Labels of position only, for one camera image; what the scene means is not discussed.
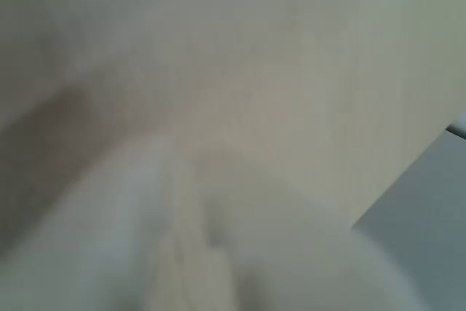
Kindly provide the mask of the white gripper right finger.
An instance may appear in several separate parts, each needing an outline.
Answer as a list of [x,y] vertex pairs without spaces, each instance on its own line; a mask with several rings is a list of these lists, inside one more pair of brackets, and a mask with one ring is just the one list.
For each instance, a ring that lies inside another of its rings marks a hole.
[[218,238],[243,310],[423,310],[411,282],[364,236],[262,173],[218,178]]

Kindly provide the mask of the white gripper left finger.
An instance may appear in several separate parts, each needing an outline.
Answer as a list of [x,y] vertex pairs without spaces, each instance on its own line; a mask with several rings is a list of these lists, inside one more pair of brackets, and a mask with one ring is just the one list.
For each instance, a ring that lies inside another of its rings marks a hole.
[[3,310],[208,310],[194,153],[142,138],[88,168],[1,265]]

